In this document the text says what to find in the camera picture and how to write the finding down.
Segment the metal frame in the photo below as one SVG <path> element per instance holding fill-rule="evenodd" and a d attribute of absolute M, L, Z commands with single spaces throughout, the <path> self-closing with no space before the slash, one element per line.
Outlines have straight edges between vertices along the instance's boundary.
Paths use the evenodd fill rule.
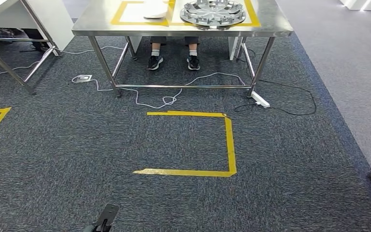
<path fill-rule="evenodd" d="M 18 74 L 16 74 L 12 68 L 0 58 L 0 66 L 7 71 L 17 82 L 20 83 L 30 94 L 36 95 L 36 92 L 33 88 L 31 88 L 27 82 L 30 80 L 30 78 L 35 74 L 35 72 L 38 70 L 38 68 L 43 64 L 43 62 L 49 57 L 51 53 L 54 53 L 55 55 L 58 55 L 56 46 L 56 43 L 53 41 L 50 34 L 47 32 L 46 28 L 44 27 L 43 23 L 40 21 L 40 19 L 37 17 L 34 10 L 30 7 L 27 0 L 19 0 L 22 5 L 25 7 L 26 11 L 29 13 L 29 15 L 32 17 L 32 19 L 35 21 L 35 23 L 38 25 L 39 29 L 43 32 L 46 40 L 39 40 L 39 39 L 18 39 L 18 38 L 0 38 L 0 41 L 14 41 L 14 42 L 48 42 L 50 43 L 49 49 L 43 54 L 41 60 L 39 60 L 38 64 L 33 68 L 32 71 L 26 76 L 25 79 L 21 78 Z"/>
<path fill-rule="evenodd" d="M 134 49 L 133 49 L 133 46 L 131 44 L 131 41 L 128 37 L 126 37 L 126 45 L 123 49 L 123 52 L 122 54 L 120 55 L 120 58 L 117 62 L 117 65 L 116 67 L 114 68 L 114 71 L 113 73 L 111 73 L 110 69 L 109 69 L 109 66 L 106 62 L 106 59 L 104 58 L 104 55 L 99 47 L 99 44 L 96 40 L 96 37 L 95 36 L 89 36 L 89 40 L 90 42 L 92 43 L 92 46 L 96 52 L 96 55 L 100 61 L 100 64 L 103 68 L 103 70 L 105 71 L 106 73 L 106 77 L 108 78 L 108 80 L 110 81 L 110 84 L 114 90 L 114 92 L 116 93 L 117 97 L 121 97 L 121 90 L 120 88 L 140 88 L 140 87 L 147 87 L 147 88 L 230 88 L 230 89 L 249 89 L 249 92 L 247 93 L 247 97 L 251 97 L 252 96 L 252 93 L 254 93 L 255 91 L 255 86 L 258 82 L 258 80 L 261 78 L 261 75 L 262 75 L 262 72 L 263 72 L 263 68 L 265 66 L 265 63 L 267 61 L 267 58 L 268 58 L 268 55 L 270 53 L 270 50 L 272 48 L 272 44 L 275 40 L 275 37 L 270 37 L 269 40 L 268 40 L 268 43 L 267 43 L 267 46 L 265 47 L 265 51 L 262 55 L 262 58 L 261 58 L 261 61 L 259 63 L 259 66 L 258 66 L 258 69 L 257 69 L 257 73 L 255 74 L 254 72 L 254 68 L 253 68 L 253 65 L 252 65 L 252 62 L 250 60 L 250 57 L 249 57 L 249 53 L 248 53 L 248 50 L 247 50 L 247 47 L 245 45 L 245 42 L 247 40 L 247 37 L 243 37 L 241 39 L 241 41 L 239 42 L 239 45 L 238 45 L 238 52 L 237 52 L 237 61 L 240 59 L 241 57 L 241 54 L 242 52 L 244 52 L 245 54 L 245 59 L 247 61 L 247 64 L 248 64 L 248 67 L 249 67 L 249 70 L 250 70 L 250 74 L 251 74 L 251 77 L 252 77 L 252 83 L 251 85 L 249 86 L 207 86 L 207 85 L 195 85 L 195 86 L 164 86 L 164 85 L 121 85 L 121 84 L 118 84 L 118 82 L 116 81 L 116 76 L 117 76 L 117 73 L 120 69 L 120 66 L 121 64 L 123 63 L 123 60 L 127 54 L 127 51 L 130 51 L 130 54 L 131 56 L 135 59 L 135 53 L 134 53 Z"/>

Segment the carpet floor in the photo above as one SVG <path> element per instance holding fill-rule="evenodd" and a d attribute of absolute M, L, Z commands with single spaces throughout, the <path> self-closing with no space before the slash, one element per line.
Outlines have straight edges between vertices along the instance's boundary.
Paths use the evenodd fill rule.
<path fill-rule="evenodd" d="M 250 38 L 255 65 L 266 39 Z M 121 37 L 99 38 L 101 46 L 122 47 Z M 28 44 L 0 44 L 12 67 L 28 66 L 41 54 L 19 53 Z M 231 62 L 225 38 L 202 38 L 201 70 L 186 67 L 182 38 L 169 38 L 155 72 L 145 70 L 150 45 L 144 38 L 138 60 L 124 60 L 124 84 L 185 84 L 214 72 L 250 81 L 246 63 Z M 67 51 L 91 49 L 85 37 Z M 111 67 L 121 50 L 103 50 Z M 19 70 L 26 74 L 29 70 Z M 303 87 L 314 94 L 317 111 L 293 116 L 252 107 L 244 90 L 185 89 L 160 110 L 136 106 L 135 94 L 97 92 L 93 82 L 74 84 L 92 74 L 110 88 L 93 52 L 50 57 L 33 77 L 29 95 L 0 76 L 0 108 L 12 107 L 0 123 L 0 232 L 81 232 L 106 203 L 120 206 L 116 232 L 371 232 L 371 197 L 333 127 L 294 45 L 277 39 L 264 80 Z M 238 84 L 214 76 L 199 84 Z M 260 83 L 258 92 L 273 107 L 303 114 L 313 110 L 303 90 Z M 140 89 L 139 101 L 155 106 L 176 89 Z M 147 116 L 150 111 L 226 113 L 232 119 L 237 173 L 229 178 L 133 174 L 144 168 L 218 170 L 228 168 L 223 119 Z"/>

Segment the black clamp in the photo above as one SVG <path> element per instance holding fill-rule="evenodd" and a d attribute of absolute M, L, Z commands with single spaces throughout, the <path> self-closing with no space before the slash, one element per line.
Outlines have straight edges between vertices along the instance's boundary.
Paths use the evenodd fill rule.
<path fill-rule="evenodd" d="M 117 205 L 107 204 L 96 223 L 87 226 L 83 232 L 110 232 L 118 211 Z"/>

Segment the white cable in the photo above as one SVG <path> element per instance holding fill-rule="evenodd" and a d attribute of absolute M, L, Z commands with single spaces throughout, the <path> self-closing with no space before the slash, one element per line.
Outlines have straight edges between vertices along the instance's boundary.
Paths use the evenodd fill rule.
<path fill-rule="evenodd" d="M 116 48 L 116 49 L 121 49 L 121 50 L 123 50 L 123 48 L 121 48 L 121 47 L 113 47 L 113 46 L 104 46 L 104 47 L 102 47 L 100 50 L 102 50 L 102 49 L 104 49 L 104 48 L 107 48 L 107 47 L 112 47 L 112 48 Z M 87 50 L 87 51 L 84 51 L 84 52 L 77 52 L 77 53 L 75 53 L 75 52 L 66 52 L 66 51 L 62 51 L 62 50 L 60 50 L 60 49 L 57 49 L 57 48 L 55 48 L 56 50 L 58 50 L 58 51 L 61 51 L 61 52 L 64 52 L 64 53 L 68 53 L 68 54 L 73 54 L 73 55 L 80 55 L 80 54 L 83 54 L 83 53 L 86 53 L 86 52 L 94 52 L 95 50 Z"/>
<path fill-rule="evenodd" d="M 123 49 L 121 47 L 113 47 L 113 46 L 104 46 L 102 47 L 100 50 L 104 49 L 104 48 L 107 48 L 107 47 L 112 47 L 112 48 L 116 48 L 116 49 Z M 83 53 L 86 53 L 86 52 L 94 52 L 95 50 L 87 50 L 87 51 L 84 51 L 84 52 L 79 52 L 79 53 L 73 53 L 73 52 L 66 52 L 66 51 L 62 51 L 60 49 L 57 49 L 55 48 L 56 50 L 58 51 L 61 51 L 61 52 L 64 52 L 64 53 L 69 53 L 69 54 L 73 54 L 73 55 L 79 55 L 79 54 L 83 54 Z M 36 63 L 39 63 L 39 61 L 36 61 L 34 63 L 32 63 L 31 65 L 27 66 L 27 67 L 17 67 L 17 68 L 13 68 L 12 70 L 16 70 L 16 69 L 28 69 L 28 68 L 31 68 L 34 64 Z"/>
<path fill-rule="evenodd" d="M 29 65 L 29 66 L 27 66 L 27 67 L 17 67 L 17 68 L 14 68 L 14 69 L 12 69 L 12 70 L 16 70 L 16 69 L 28 69 L 28 68 L 32 67 L 34 64 L 39 63 L 39 61 L 36 61 L 36 62 L 32 63 L 31 65 Z"/>
<path fill-rule="evenodd" d="M 197 77 L 196 79 L 192 80 L 191 82 L 185 84 L 185 86 L 188 86 L 188 85 L 194 83 L 195 81 L 197 81 L 197 80 L 199 80 L 199 79 L 201 79 L 201 78 L 210 77 L 210 76 L 213 76 L 213 75 L 215 75 L 215 74 L 221 74 L 221 75 L 227 75 L 227 76 L 235 76 L 235 77 L 238 77 L 238 79 L 239 79 L 239 81 L 241 82 L 241 84 L 243 84 L 243 85 L 245 86 L 244 81 L 243 81 L 239 76 L 237 76 L 237 75 L 233 75 L 233 74 L 228 74 L 228 73 L 222 73 L 222 72 L 221 72 L 221 73 L 220 73 L 220 72 L 218 72 L 218 73 L 215 72 L 215 73 L 212 73 L 212 74 L 207 75 L 207 76 L 199 76 L 199 77 Z M 79 78 L 79 76 L 74 77 L 71 81 L 72 81 L 73 83 L 78 83 L 78 82 L 75 81 L 77 78 Z M 99 83 L 98 83 L 98 81 L 97 81 L 96 79 L 91 79 L 91 80 L 88 80 L 88 81 L 86 81 L 86 82 L 90 82 L 90 81 L 94 81 L 94 82 L 96 82 L 96 89 L 97 89 L 97 91 L 111 91 L 111 90 L 113 90 L 113 89 L 99 89 Z M 173 105 L 174 102 L 177 101 L 177 97 L 178 97 L 178 95 L 180 95 L 180 94 L 183 92 L 183 89 L 180 89 L 180 91 L 179 91 L 176 95 L 174 95 L 173 97 L 170 97 L 170 96 L 165 96 L 165 97 L 163 97 L 162 100 L 163 100 L 163 103 L 164 103 L 164 104 L 163 104 L 162 106 L 158 106 L 158 107 L 156 107 L 156 106 L 152 106 L 152 105 L 148 105 L 148 104 L 139 103 L 139 92 L 138 92 L 137 90 L 135 90 L 135 89 L 130 89 L 130 88 L 121 88 L 121 89 L 136 92 L 136 105 L 144 105 L 144 106 L 148 106 L 148 107 L 151 107 L 151 108 L 154 108 L 154 109 L 160 109 L 160 108 L 163 108 L 163 107 L 166 106 L 166 105 Z"/>

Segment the stainless steel table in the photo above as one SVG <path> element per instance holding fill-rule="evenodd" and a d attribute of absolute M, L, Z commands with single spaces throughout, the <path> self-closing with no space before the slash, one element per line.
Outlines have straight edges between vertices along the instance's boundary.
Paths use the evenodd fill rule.
<path fill-rule="evenodd" d="M 281 12 L 275 0 L 235 0 L 244 5 L 247 19 L 241 24 L 232 27 L 207 28 L 193 26 L 180 19 L 180 10 L 190 0 L 169 0 L 168 14 L 165 19 L 143 19 L 136 4 L 142 1 L 125 0 L 92 0 L 82 16 L 73 26 L 76 36 L 88 36 L 97 57 L 109 79 L 117 96 L 121 95 L 119 88 L 125 87 L 157 87 L 157 88 L 243 88 L 250 89 L 248 96 L 255 93 L 255 86 L 260 79 L 265 62 L 270 53 L 275 37 L 287 37 L 293 29 Z M 125 36 L 126 45 L 111 72 L 103 53 L 96 40 L 96 36 Z M 237 60 L 242 54 L 245 57 L 252 76 L 249 86 L 163 86 L 163 85 L 121 85 L 116 81 L 119 68 L 126 53 L 129 51 L 135 58 L 135 50 L 129 36 L 228 36 L 242 37 L 237 45 Z M 269 37 L 267 46 L 255 74 L 245 42 L 247 37 Z"/>
<path fill-rule="evenodd" d="M 33 9 L 28 4 L 27 0 L 0 0 L 0 13 L 8 9 L 10 6 L 14 5 L 16 2 L 20 1 L 22 5 L 25 7 L 26 11 L 30 14 L 30 16 L 33 18 L 37 26 L 41 29 L 43 34 L 47 37 L 43 40 L 37 40 L 37 39 L 18 39 L 18 38 L 0 38 L 0 41 L 18 41 L 18 42 L 49 42 L 51 44 L 50 48 L 43 54 L 42 59 L 35 65 L 35 67 L 32 69 L 32 71 L 27 75 L 25 78 L 21 78 L 18 74 L 16 74 L 12 68 L 0 58 L 0 66 L 5 69 L 17 82 L 19 82 L 30 94 L 35 95 L 36 92 L 27 84 L 29 79 L 35 74 L 37 69 L 42 65 L 42 63 L 48 58 L 48 56 L 51 53 L 55 53 L 55 48 L 57 48 L 55 42 L 45 29 L 42 22 L 39 20 L 39 18 L 36 16 Z"/>

